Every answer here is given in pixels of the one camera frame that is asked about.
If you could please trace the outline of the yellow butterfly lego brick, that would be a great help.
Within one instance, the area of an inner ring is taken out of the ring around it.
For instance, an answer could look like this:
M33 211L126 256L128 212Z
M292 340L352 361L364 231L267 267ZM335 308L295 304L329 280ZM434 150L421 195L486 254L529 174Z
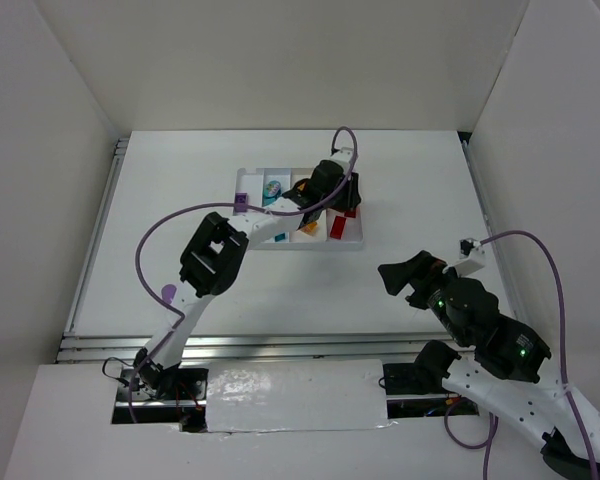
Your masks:
M311 222L308 223L306 225L304 225L300 231L307 234L307 235L313 235L314 232L317 230L318 228L318 223L317 222Z

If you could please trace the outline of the purple square lego brick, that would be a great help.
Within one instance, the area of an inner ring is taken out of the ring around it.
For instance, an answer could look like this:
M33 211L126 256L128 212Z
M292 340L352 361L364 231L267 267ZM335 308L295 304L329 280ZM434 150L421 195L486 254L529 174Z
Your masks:
M234 211L243 213L248 211L248 194L237 192L234 197Z

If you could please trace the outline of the purple rounded lego brick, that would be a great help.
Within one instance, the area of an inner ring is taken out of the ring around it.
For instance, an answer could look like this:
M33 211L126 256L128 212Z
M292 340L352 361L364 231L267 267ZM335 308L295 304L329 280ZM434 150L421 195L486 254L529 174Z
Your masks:
M177 295L177 286L174 284L166 284L161 289L161 299L167 305L172 305Z

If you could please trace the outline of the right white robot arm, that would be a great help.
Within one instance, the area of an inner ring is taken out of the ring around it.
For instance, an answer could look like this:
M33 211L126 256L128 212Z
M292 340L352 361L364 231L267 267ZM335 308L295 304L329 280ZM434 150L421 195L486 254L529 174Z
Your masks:
M465 276L463 263L449 266L421 251L378 272L392 296L411 287L407 303L431 311L456 344L431 340L412 364L391 365L386 391L456 393L516 429L563 478L600 479L600 412L563 381L541 337L501 313L498 298Z

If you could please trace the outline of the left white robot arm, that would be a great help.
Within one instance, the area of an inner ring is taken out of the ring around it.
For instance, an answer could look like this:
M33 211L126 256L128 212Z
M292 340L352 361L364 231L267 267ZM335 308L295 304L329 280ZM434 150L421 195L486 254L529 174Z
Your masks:
M173 302L152 295L177 318L136 354L133 368L142 383L158 397L175 389L190 334L211 301L233 285L249 250L302 229L326 209L351 210L361 203L356 161L356 153L335 150L272 204L232 217L212 211L203 218L180 256Z

